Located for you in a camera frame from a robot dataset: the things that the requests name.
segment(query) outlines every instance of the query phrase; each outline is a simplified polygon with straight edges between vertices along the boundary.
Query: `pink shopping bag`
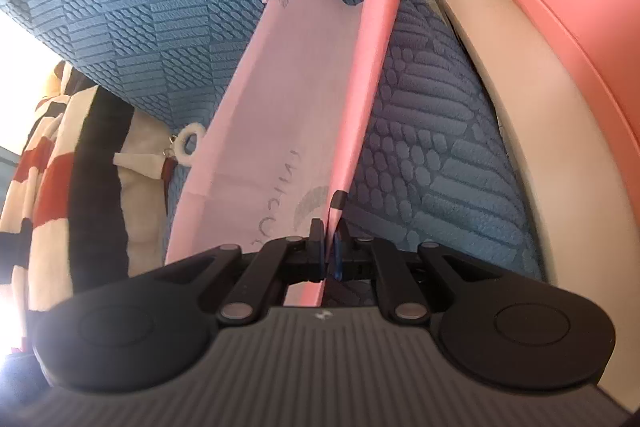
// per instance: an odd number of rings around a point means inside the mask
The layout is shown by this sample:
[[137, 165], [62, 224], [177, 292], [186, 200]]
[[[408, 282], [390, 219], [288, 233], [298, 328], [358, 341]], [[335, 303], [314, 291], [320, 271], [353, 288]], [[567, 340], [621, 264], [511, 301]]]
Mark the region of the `pink shopping bag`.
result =
[[[268, 0], [197, 144], [167, 263], [305, 236], [314, 217], [333, 236], [341, 208], [330, 202], [350, 188], [399, 1]], [[296, 303], [321, 290], [307, 286]]]

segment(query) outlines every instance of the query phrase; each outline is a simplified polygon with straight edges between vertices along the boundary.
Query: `blue clip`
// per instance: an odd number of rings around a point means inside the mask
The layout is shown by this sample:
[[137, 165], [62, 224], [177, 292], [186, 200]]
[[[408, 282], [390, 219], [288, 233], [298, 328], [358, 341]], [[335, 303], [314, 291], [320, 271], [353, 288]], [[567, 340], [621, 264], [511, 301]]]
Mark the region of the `blue clip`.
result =
[[326, 252], [324, 251], [324, 228], [322, 228], [322, 235], [320, 236], [320, 277], [321, 279], [325, 279], [326, 270], [325, 270], [325, 257]]
[[337, 281], [342, 280], [342, 252], [340, 245], [340, 235], [338, 232], [334, 232], [334, 258], [335, 258], [335, 267], [334, 267], [334, 279]]

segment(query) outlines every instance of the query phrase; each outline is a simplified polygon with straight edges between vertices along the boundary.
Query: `white ring keychain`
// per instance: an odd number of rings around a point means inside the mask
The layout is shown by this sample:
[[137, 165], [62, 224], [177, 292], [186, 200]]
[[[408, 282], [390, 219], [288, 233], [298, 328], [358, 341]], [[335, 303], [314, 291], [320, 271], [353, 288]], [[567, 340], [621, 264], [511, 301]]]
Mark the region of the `white ring keychain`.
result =
[[174, 141], [174, 155], [175, 159], [180, 165], [184, 165], [186, 167], [191, 167], [193, 165], [193, 156], [195, 155], [195, 150], [189, 154], [184, 146], [187, 144], [187, 140], [190, 139], [191, 136], [196, 137], [196, 149], [200, 144], [200, 140], [204, 138], [204, 134], [207, 130], [198, 122], [190, 123], [184, 129], [178, 133]]

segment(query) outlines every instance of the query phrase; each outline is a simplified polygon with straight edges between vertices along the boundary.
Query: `blue embossed pattern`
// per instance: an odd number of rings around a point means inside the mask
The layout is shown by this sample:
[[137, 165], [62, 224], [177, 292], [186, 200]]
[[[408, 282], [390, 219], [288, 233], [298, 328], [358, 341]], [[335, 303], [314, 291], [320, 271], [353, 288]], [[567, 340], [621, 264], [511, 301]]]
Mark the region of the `blue embossed pattern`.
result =
[[[344, 0], [355, 4], [361, 0]], [[0, 0], [100, 85], [178, 129], [209, 123], [262, 0]], [[170, 213], [186, 177], [178, 169]], [[450, 30], [403, 0], [346, 216], [404, 248], [433, 239], [534, 277], [522, 192]]]

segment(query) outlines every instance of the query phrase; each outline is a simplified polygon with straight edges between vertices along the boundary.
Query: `striped blanket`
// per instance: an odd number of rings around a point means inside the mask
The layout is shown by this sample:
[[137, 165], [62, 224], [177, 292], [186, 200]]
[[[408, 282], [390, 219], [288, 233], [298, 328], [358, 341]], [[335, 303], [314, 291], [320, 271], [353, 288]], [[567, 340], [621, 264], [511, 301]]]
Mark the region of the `striped blanket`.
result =
[[169, 147], [164, 123], [55, 68], [0, 217], [0, 285], [19, 311], [161, 266]]

